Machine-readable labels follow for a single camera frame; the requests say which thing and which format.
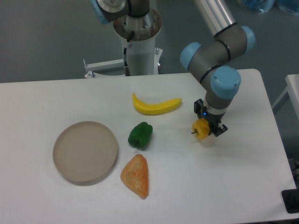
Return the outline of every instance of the green pepper stem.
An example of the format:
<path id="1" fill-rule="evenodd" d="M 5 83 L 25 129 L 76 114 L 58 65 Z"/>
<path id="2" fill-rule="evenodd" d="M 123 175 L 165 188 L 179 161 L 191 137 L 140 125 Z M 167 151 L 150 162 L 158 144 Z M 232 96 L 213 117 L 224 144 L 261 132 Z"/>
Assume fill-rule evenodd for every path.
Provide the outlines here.
<path id="1" fill-rule="evenodd" d="M 197 129 L 195 128 L 195 132 L 191 132 L 191 134 L 198 134 L 198 131 L 197 131 Z"/>

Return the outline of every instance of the orange bread slice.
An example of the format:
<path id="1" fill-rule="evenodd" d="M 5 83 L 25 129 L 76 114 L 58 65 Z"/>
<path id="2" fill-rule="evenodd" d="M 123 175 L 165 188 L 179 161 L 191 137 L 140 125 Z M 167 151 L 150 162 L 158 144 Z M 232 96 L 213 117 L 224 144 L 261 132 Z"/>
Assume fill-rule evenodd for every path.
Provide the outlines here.
<path id="1" fill-rule="evenodd" d="M 145 199 L 149 195 L 149 169 L 146 159 L 135 155 L 121 172 L 122 182 L 134 193 Z"/>

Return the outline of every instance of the banana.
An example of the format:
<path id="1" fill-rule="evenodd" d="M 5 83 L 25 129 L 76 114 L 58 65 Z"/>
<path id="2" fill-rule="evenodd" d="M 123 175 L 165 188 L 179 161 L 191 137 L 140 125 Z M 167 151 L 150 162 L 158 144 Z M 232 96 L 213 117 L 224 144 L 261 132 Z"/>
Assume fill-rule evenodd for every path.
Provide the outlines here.
<path id="1" fill-rule="evenodd" d="M 145 115 L 158 115 L 162 113 L 167 113 L 174 109 L 177 109 L 182 103 L 181 98 L 174 98 L 159 104 L 146 104 L 142 102 L 140 99 L 138 99 L 135 93 L 132 94 L 132 98 L 135 109 L 139 113 Z"/>

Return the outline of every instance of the yellow bell pepper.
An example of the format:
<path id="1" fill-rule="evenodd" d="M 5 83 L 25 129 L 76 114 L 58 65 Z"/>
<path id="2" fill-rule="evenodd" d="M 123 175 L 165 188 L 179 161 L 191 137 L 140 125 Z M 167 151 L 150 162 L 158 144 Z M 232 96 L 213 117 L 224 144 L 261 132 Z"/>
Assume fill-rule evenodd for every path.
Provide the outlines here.
<path id="1" fill-rule="evenodd" d="M 195 134 L 199 140 L 203 140 L 207 136 L 209 136 L 210 133 L 209 123 L 204 118 L 198 119 L 193 123 L 192 130 L 193 130 L 192 134 Z"/>

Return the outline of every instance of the plate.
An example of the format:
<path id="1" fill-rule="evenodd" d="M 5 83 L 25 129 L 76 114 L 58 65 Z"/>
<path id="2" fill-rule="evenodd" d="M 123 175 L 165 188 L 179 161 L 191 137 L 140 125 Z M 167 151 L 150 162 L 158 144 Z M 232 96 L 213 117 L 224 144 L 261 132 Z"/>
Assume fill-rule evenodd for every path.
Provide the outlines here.
<path id="1" fill-rule="evenodd" d="M 114 164 L 117 140 L 105 125 L 85 121 L 65 129 L 53 149 L 56 168 L 73 182 L 89 182 L 101 178 Z"/>

